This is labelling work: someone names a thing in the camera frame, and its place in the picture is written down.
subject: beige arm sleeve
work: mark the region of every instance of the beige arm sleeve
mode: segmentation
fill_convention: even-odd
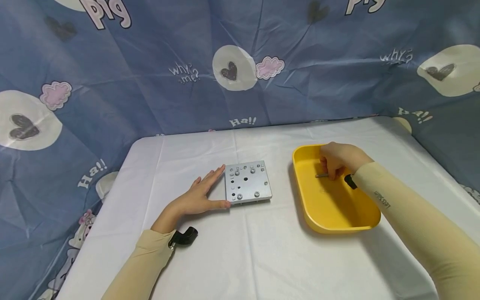
[[[168,242],[174,233],[175,230],[167,234],[145,230],[102,300],[148,300],[160,271],[172,255]]]
[[[472,239],[378,163],[352,178],[430,274],[441,300],[480,299],[480,247]]]

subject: table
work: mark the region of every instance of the table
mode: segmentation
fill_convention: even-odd
[[[389,117],[149,137],[132,146],[57,299],[100,299],[141,232],[196,177],[255,160],[267,166],[271,201],[185,219],[180,230],[194,226],[198,238],[176,249],[153,300],[436,299],[384,217],[345,236],[305,225],[291,155],[330,141],[363,148],[480,243],[478,205]],[[222,178],[210,199],[224,198]]]

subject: yellow tray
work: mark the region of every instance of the yellow tray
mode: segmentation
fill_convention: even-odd
[[[380,210],[360,189],[344,181],[348,170],[335,181],[323,174],[320,147],[298,147],[292,155],[295,177],[307,224],[319,233],[344,234],[374,228],[380,222]]]

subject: left hand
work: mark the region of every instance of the left hand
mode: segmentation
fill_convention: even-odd
[[[212,209],[229,208],[230,202],[227,200],[210,201],[207,199],[207,193],[224,170],[225,165],[222,165],[215,172],[213,170],[208,172],[203,179],[198,177],[185,194],[173,200],[169,205],[175,207],[182,215],[196,215]]]
[[[187,192],[165,207],[151,229],[160,233],[169,233],[175,229],[178,220],[184,215],[196,215],[213,209],[229,208],[229,201],[211,201],[206,196],[224,170],[225,165],[222,165],[216,171],[208,172],[203,179],[200,177],[195,179]]]

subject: blue fabric backdrop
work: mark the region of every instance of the blue fabric backdrop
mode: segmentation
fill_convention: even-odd
[[[388,115],[480,202],[479,15],[475,0],[1,0],[2,299],[55,298],[145,136]]]

